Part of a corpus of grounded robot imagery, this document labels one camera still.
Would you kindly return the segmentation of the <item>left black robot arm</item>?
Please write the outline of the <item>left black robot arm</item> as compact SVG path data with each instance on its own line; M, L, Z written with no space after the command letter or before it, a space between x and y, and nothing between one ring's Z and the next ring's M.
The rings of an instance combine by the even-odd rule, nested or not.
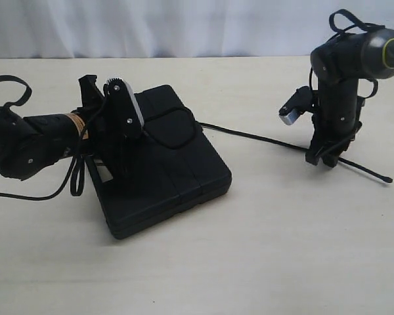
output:
M85 183L85 158L98 156L119 173L122 145L137 139L144 129L144 118L130 85L113 77L99 89L96 75L79 78L81 106L64 114L21 117L13 107L29 101L32 88L19 77L0 75L0 83L15 82L25 91L16 101L0 106L0 175L27 180L46 167L69 158L68 172L49 200L70 187L80 196Z

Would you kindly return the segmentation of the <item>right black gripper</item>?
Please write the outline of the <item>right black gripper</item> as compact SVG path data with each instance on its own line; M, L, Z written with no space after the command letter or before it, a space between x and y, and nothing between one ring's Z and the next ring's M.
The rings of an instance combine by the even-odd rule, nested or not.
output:
M318 165L322 160L327 167L335 167L338 164L340 155L346 151L356 134L362 127L362 123L357 120L353 129L346 135L333 135L320 125L318 114L313 114L311 118L314 132L309 148L305 153L305 161L311 165Z

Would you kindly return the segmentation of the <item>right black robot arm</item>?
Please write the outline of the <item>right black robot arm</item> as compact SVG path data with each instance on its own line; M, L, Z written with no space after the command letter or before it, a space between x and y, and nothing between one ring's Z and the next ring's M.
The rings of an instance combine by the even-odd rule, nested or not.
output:
M339 35L311 53L311 68L318 88L314 133L305 159L335 167L362 127L359 118L365 98L358 95L359 81L376 85L394 76L394 30Z

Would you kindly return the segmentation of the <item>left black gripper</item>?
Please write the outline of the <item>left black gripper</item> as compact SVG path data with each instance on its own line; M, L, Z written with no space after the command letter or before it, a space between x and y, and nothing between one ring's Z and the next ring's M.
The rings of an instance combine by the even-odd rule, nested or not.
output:
M137 141L125 137L125 81L118 77L97 87L97 76L87 74L78 79L81 107L77 115L85 122L81 128L79 156L100 160L109 170L118 191L129 190L135 167Z

